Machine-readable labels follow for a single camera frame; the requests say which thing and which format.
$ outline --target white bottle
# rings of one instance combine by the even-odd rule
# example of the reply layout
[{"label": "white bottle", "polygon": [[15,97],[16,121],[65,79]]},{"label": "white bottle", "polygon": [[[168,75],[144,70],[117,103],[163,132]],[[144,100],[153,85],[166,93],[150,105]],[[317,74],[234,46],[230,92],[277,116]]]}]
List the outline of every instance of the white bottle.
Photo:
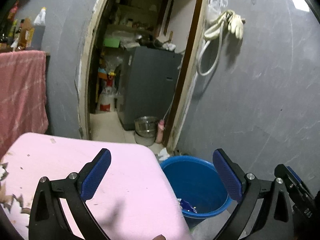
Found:
[{"label": "white bottle", "polygon": [[46,8],[43,7],[36,17],[35,21],[33,22],[34,26],[34,33],[31,41],[31,49],[35,50],[41,50],[41,45],[42,45],[42,39],[44,35],[44,29],[45,29],[45,13],[46,13]]}]

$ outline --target gray wall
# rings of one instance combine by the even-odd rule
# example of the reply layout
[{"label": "gray wall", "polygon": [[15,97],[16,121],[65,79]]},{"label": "gray wall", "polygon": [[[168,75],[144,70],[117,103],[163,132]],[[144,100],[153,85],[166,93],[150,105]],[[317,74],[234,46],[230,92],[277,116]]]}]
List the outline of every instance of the gray wall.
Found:
[{"label": "gray wall", "polygon": [[35,19],[46,7],[42,50],[51,53],[47,68],[47,113],[53,135],[80,138],[78,71],[87,26],[96,0],[20,0],[17,19]]},{"label": "gray wall", "polygon": [[[320,25],[292,0],[228,0],[246,18],[226,37],[217,71],[199,77],[177,148],[212,161],[223,148],[245,172],[274,179],[291,166],[320,188]],[[215,59],[216,43],[203,60]]]}]

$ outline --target wall shelf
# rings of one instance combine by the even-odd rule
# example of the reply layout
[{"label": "wall shelf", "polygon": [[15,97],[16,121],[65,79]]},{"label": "wall shelf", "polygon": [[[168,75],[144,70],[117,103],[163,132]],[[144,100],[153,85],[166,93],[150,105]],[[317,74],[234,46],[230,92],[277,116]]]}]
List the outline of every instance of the wall shelf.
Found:
[{"label": "wall shelf", "polygon": [[144,35],[153,35],[153,32],[150,32],[147,30],[135,29],[135,28],[128,27],[125,25],[109,24],[107,26],[107,30],[109,30],[109,31],[125,31],[125,32],[129,32],[129,33],[140,33],[140,34],[144,34]]},{"label": "wall shelf", "polygon": [[154,17],[158,15],[158,12],[156,11],[145,10],[145,9],[134,7],[134,6],[119,4],[118,7],[120,8],[121,11],[129,11],[129,12],[139,13],[139,14],[148,14]]}]

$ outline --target green container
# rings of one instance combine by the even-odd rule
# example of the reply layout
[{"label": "green container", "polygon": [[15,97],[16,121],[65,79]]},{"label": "green container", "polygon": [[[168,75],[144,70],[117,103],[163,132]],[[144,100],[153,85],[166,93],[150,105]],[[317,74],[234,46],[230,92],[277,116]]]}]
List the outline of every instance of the green container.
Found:
[{"label": "green container", "polygon": [[118,48],[120,44],[119,38],[105,38],[103,41],[103,46],[110,48]]}]

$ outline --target wooden door frame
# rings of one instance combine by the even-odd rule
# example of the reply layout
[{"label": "wooden door frame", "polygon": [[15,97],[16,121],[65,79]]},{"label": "wooden door frame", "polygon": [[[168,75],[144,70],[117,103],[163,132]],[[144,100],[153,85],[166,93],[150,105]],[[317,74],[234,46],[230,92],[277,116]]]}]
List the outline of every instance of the wooden door frame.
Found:
[{"label": "wooden door frame", "polygon": [[[90,139],[90,112],[88,111],[88,79],[89,69],[91,63],[92,50],[96,38],[96,30],[99,26],[101,15],[107,4],[108,0],[97,0],[94,7],[92,18],[89,22],[87,33],[84,41],[84,49],[79,63],[79,78],[75,85],[78,85],[78,121],[79,131],[82,139]],[[177,89],[175,91],[172,108],[169,113],[169,117],[164,132],[164,145],[167,146],[169,139],[174,137],[174,123],[180,114],[183,114],[182,106],[186,100],[186,94],[188,92],[188,83],[192,79],[192,66],[196,58],[196,52],[200,40],[201,33],[203,31],[203,11],[207,0],[196,0],[195,11],[191,23],[189,39],[187,42],[185,57],[182,62],[182,68],[177,83]]]},{"label": "wooden door frame", "polygon": [[[169,139],[175,137],[175,127],[174,123],[181,114],[183,114],[182,106],[187,98],[188,88],[192,79],[192,67],[196,60],[196,52],[200,40],[200,36],[203,30],[203,16],[204,8],[207,0],[196,0],[195,10],[192,17],[188,42],[186,46],[186,51],[183,57],[182,66],[180,70],[179,79],[177,82],[176,91],[172,101],[172,107],[166,120],[165,130],[164,130],[164,140],[163,145],[167,147],[169,151],[172,151],[171,145],[168,145]],[[172,11],[173,2],[170,6],[170,11]]]}]

